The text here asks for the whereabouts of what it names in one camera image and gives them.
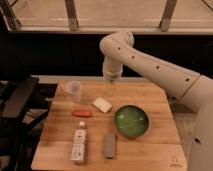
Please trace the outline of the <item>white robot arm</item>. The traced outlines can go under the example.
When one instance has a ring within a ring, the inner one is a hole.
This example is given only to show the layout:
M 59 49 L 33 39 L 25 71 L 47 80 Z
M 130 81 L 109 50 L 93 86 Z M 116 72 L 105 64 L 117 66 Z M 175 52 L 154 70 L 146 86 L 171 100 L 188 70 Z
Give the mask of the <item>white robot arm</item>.
M 213 79 L 140 52 L 133 44 L 134 37 L 129 31 L 107 35 L 100 41 L 105 56 L 104 78 L 118 80 L 126 65 L 196 112 L 187 171 L 213 171 Z

